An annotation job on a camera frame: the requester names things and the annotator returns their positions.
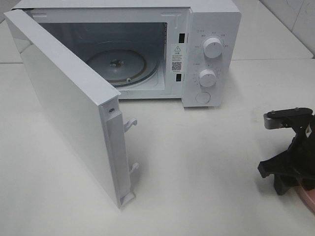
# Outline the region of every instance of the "door latch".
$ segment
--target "door latch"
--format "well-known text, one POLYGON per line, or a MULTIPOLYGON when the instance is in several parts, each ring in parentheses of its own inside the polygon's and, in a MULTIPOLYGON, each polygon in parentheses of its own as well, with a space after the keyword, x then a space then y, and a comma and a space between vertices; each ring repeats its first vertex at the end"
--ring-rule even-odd
POLYGON ((124 124, 124 132, 126 133, 133 125, 137 125, 138 121, 135 118, 129 120, 126 124, 124 124))

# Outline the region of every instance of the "qr code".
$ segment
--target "qr code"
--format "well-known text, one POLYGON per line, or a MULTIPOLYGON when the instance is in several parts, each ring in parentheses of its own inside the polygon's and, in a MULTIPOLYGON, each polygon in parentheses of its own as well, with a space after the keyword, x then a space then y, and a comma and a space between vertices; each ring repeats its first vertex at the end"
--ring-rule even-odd
POLYGON ((172 62, 172 70, 182 70, 181 62, 172 62))

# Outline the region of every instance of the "control panel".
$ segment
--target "control panel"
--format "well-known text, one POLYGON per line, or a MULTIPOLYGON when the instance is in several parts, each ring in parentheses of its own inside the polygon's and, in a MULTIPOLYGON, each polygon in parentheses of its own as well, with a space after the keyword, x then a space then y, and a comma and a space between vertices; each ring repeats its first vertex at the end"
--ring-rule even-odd
POLYGON ((184 107, 220 105, 240 20, 239 12, 192 13, 184 107))

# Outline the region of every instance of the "round button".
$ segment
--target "round button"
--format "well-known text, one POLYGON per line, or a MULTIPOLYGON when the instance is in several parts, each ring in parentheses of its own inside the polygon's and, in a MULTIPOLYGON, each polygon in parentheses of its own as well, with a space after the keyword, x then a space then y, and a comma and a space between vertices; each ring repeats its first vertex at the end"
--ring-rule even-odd
POLYGON ((200 72, 199 74, 199 82, 203 87, 211 87, 217 81, 217 77, 213 70, 206 69, 200 72))
POLYGON ((210 94, 207 92, 201 92, 197 94, 196 101, 202 104, 207 104, 210 101, 210 94))
POLYGON ((218 38, 208 38, 203 43, 203 52, 208 58, 216 58, 222 53, 222 43, 218 38))

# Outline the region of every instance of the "power knob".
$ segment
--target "power knob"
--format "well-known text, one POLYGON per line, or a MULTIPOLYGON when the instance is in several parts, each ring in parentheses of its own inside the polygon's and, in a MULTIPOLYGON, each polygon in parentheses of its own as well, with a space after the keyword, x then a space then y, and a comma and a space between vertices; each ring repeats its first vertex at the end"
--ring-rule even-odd
POLYGON ((217 82, 217 76, 211 69, 206 69, 200 72, 199 82, 203 87, 211 87, 217 82))
POLYGON ((208 38, 203 43, 203 52, 207 58, 216 58, 222 53, 222 43, 219 38, 208 38))

